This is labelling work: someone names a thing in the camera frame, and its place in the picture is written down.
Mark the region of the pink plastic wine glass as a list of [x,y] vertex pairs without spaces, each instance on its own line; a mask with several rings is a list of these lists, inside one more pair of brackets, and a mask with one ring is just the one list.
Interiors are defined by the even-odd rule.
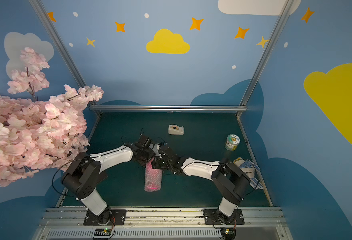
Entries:
[[146,168],[144,190],[146,192],[155,192],[161,189],[162,170]]

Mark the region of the clear bubble wrap sheet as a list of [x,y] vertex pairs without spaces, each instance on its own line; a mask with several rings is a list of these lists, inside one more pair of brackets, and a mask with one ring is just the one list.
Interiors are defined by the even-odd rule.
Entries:
[[158,149],[158,144],[154,144],[153,151],[155,155],[145,166],[144,190],[146,192],[156,192],[161,189],[162,170],[152,167],[152,162],[155,160],[155,157],[159,156]]

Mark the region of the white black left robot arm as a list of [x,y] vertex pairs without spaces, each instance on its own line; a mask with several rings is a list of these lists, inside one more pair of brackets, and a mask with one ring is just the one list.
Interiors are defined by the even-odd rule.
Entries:
[[136,143],[127,143],[99,154],[78,154],[61,177],[61,183],[76,199],[88,208],[86,225],[112,224],[112,213],[106,201],[96,190],[106,177],[106,170],[129,161],[141,166],[149,163],[157,154],[158,144],[145,135]]

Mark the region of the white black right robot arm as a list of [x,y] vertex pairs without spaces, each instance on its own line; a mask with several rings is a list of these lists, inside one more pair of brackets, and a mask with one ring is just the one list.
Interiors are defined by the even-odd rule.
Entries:
[[246,196],[246,190],[251,179],[234,161],[201,161],[194,158],[179,157],[169,145],[155,144],[156,154],[152,168],[169,170],[174,175],[199,177],[211,180],[222,194],[222,201],[217,209],[217,215],[231,218],[235,209]]

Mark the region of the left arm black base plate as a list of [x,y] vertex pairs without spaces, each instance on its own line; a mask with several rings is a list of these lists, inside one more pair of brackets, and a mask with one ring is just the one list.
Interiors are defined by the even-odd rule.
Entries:
[[84,226],[123,226],[127,210],[106,209],[99,216],[88,210],[86,212]]

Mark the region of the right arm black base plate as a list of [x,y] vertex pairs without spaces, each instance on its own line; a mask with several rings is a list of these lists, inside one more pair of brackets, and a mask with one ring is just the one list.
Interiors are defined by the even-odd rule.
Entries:
[[231,216],[226,216],[219,209],[203,209],[203,216],[206,225],[244,225],[243,212],[235,209]]

